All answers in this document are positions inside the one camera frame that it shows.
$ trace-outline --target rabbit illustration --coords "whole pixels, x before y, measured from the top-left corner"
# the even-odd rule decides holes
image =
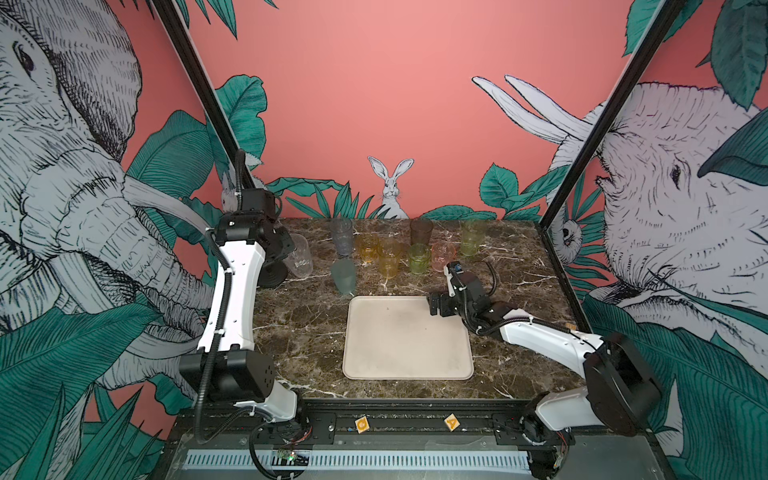
[[[413,159],[408,158],[400,162],[395,169],[395,173],[389,176],[384,164],[376,160],[374,157],[368,157],[373,167],[373,172],[384,179],[384,193],[382,199],[382,211],[389,209],[384,218],[408,218],[408,214],[400,208],[400,204],[397,203],[397,197],[400,195],[400,189],[397,187],[397,177],[408,171],[410,167],[413,167]]]

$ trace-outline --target elephant ear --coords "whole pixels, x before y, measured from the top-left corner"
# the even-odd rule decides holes
[[[0,0],[51,62],[94,139],[121,159],[134,133],[141,70],[131,40],[104,0]]]

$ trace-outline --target rabbit ear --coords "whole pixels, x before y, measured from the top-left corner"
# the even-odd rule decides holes
[[[397,178],[400,175],[404,174],[405,172],[408,171],[408,169],[410,167],[413,167],[413,159],[412,158],[407,158],[407,159],[403,160],[402,162],[400,162],[400,164],[395,169],[395,173],[392,174],[392,178]]]
[[[374,157],[368,157],[368,161],[371,162],[371,167],[373,167],[373,173],[376,175],[379,175],[384,180],[389,179],[389,172],[386,170],[386,167],[384,166],[381,161],[375,159]]]

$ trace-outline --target ventilation grille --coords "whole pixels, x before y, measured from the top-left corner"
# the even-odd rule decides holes
[[[302,467],[276,465],[269,450],[256,450],[263,465],[273,470]],[[414,452],[408,450],[303,450],[310,457],[312,470],[463,470],[528,473],[526,452]],[[182,469],[256,469],[247,450],[190,450]]]

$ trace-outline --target dark marble surface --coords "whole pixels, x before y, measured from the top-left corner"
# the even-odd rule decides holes
[[[531,350],[470,335],[475,374],[468,380],[351,380],[342,372],[347,306],[351,296],[337,293],[330,267],[338,258],[328,220],[282,219],[292,233],[301,233],[313,251],[314,271],[306,279],[289,275],[275,290],[259,290],[253,329],[257,348],[273,356],[278,380],[299,388],[307,397],[347,398],[515,398],[563,391],[581,379],[556,362]],[[409,243],[409,220],[355,220],[356,232],[392,233]],[[456,242],[458,222],[435,223],[432,240]],[[424,295],[444,290],[445,277],[432,270],[423,276],[408,271],[401,260],[398,276],[385,280],[376,265],[363,266],[353,255],[359,295]],[[557,323],[573,323],[549,259],[530,222],[491,222],[478,255],[464,258],[465,268],[485,285],[491,277],[482,260],[490,260],[501,277],[495,300],[507,300]]]

